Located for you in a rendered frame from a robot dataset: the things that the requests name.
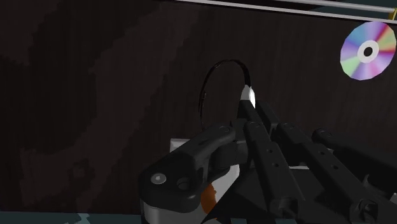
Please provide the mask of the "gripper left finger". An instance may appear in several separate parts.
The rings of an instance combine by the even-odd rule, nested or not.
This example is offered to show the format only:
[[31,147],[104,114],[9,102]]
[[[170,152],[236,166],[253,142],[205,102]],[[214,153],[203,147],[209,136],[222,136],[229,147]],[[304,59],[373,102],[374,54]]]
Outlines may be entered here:
[[[301,218],[305,197],[281,151],[278,117],[242,100],[229,124],[208,127],[139,176],[145,218]],[[237,179],[206,211],[208,186],[237,166]]]

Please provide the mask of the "rainbow compact disc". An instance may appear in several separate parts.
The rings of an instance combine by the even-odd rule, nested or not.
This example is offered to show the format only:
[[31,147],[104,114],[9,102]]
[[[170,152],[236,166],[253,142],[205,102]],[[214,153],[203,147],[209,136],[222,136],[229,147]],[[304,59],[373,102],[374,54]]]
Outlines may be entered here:
[[397,37],[383,22],[365,22],[353,29],[340,49],[340,65],[348,77],[363,81],[380,75],[390,65]]

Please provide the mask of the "pale grey bar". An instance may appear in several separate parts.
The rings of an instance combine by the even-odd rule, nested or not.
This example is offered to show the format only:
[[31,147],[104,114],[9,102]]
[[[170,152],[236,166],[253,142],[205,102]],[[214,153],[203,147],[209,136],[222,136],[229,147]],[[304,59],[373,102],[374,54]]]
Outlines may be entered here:
[[273,1],[282,1],[289,3],[299,3],[299,4],[310,4],[316,6],[328,6],[335,8],[347,8],[353,10],[361,10],[361,11],[374,11],[380,13],[394,13],[397,11],[397,8],[383,7],[383,6],[373,6],[373,5],[365,5],[365,4],[356,4],[356,3],[345,3],[345,2],[336,2],[336,1],[328,1],[328,0],[273,0]]

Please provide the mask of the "white box with orange mark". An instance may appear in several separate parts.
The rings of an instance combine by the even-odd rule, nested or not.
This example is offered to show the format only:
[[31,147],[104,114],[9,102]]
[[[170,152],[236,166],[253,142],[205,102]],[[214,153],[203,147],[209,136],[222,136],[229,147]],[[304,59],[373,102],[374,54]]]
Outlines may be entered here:
[[[170,152],[182,146],[189,139],[171,139]],[[141,223],[142,224],[200,224],[200,222],[209,213],[210,207],[214,206],[225,192],[231,187],[232,183],[239,176],[239,166],[231,166],[230,170],[222,177],[212,182],[209,189],[205,190],[202,195],[202,204],[190,213],[177,213],[166,209],[159,209],[145,203],[142,199],[141,203]],[[164,183],[171,183],[170,178],[161,172],[155,172],[150,175],[149,186],[165,186]],[[206,221],[204,224],[221,224],[215,218]]]

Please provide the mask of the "dark wooden desk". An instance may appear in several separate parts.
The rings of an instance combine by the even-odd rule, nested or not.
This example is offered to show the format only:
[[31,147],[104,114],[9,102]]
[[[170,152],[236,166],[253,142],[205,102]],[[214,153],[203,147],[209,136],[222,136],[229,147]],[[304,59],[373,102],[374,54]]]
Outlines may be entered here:
[[339,52],[356,26],[154,0],[0,0],[0,211],[138,213],[137,177],[171,138],[236,117],[233,59],[282,121],[397,158],[397,56],[350,79]]

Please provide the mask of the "black thin hoop white end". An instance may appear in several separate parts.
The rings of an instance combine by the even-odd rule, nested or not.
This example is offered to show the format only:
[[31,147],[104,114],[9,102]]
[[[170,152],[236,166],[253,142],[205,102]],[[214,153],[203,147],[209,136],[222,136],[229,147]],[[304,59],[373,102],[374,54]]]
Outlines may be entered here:
[[247,66],[243,62],[241,62],[240,60],[237,60],[237,59],[221,60],[221,61],[215,63],[215,65],[213,65],[210,68],[210,70],[207,72],[207,74],[204,78],[202,87],[200,89],[200,94],[199,94],[199,98],[198,98],[198,112],[199,112],[199,116],[200,116],[200,127],[202,130],[205,129],[205,125],[204,125],[204,121],[203,121],[203,110],[204,110],[204,101],[206,99],[205,88],[206,88],[207,82],[209,81],[209,78],[211,77],[211,75],[215,71],[215,69],[219,68],[219,66],[221,66],[227,62],[236,63],[241,68],[241,70],[243,72],[244,88],[241,92],[240,99],[248,100],[248,101],[250,101],[250,103],[253,105],[254,108],[256,107],[256,97],[255,97],[255,93],[254,93],[254,90],[251,85],[251,77],[250,77],[249,69],[247,68]]

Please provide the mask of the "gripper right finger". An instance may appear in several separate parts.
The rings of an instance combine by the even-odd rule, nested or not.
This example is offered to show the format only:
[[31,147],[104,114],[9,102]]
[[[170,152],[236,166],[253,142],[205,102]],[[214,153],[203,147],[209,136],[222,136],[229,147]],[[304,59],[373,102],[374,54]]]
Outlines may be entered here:
[[397,159],[332,134],[324,128],[307,137],[282,123],[264,101],[256,111],[272,140],[294,163],[304,163],[329,196],[331,206],[351,224],[397,224]]

